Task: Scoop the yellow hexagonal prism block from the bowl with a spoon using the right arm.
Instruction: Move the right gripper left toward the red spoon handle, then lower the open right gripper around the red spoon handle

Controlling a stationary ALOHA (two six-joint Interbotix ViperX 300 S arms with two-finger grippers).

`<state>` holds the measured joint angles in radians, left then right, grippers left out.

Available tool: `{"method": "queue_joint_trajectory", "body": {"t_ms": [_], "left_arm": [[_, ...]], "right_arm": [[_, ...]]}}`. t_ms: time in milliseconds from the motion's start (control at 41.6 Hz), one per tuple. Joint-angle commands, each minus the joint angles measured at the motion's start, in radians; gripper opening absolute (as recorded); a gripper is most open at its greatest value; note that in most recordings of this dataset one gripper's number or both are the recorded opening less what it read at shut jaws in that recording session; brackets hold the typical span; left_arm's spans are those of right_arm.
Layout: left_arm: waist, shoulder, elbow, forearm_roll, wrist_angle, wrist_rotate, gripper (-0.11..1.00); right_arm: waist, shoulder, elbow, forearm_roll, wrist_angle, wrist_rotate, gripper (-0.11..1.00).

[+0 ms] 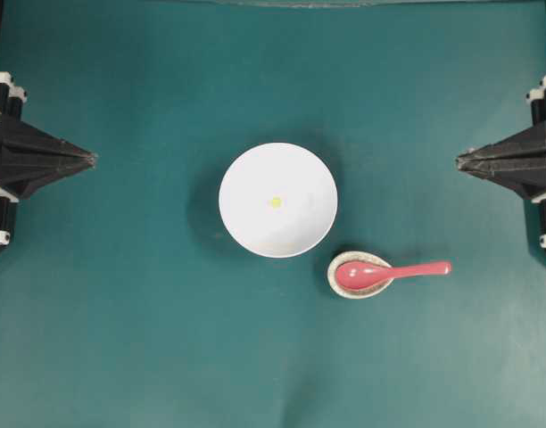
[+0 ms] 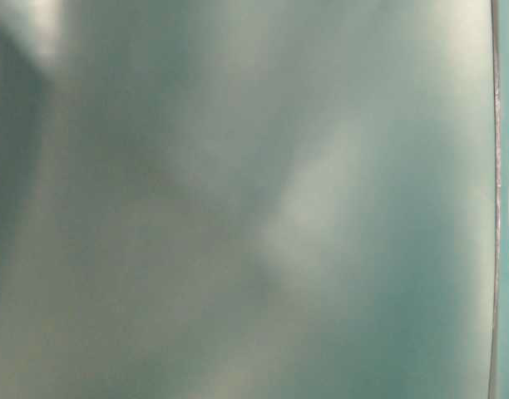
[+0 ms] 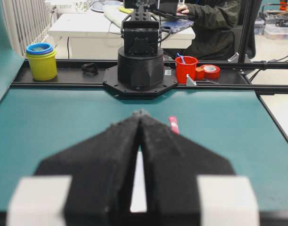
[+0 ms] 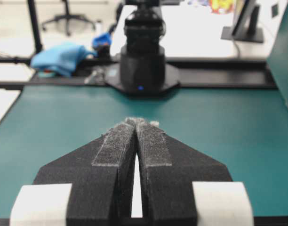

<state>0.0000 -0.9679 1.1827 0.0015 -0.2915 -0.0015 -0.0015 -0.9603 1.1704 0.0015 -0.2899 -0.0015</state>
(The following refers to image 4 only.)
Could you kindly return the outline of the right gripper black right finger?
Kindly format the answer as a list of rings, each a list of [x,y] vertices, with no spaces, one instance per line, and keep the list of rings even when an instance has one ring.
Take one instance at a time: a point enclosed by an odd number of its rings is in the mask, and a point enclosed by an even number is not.
[[[144,208],[154,226],[252,226],[242,182],[221,162],[136,119]]]

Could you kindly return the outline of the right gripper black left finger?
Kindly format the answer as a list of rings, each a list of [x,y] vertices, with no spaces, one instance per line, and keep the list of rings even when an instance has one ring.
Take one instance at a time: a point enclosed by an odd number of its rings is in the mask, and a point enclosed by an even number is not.
[[[131,202],[135,125],[125,121],[42,166],[21,187],[12,226],[109,226]]]

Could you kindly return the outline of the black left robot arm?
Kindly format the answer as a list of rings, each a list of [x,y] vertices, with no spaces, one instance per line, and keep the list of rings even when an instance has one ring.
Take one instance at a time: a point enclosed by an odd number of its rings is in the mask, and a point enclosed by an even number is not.
[[[160,38],[166,24],[158,0],[127,0],[136,6],[124,21],[126,44],[120,60],[106,69],[106,84],[130,95],[154,96],[179,85],[179,71],[166,63]]]

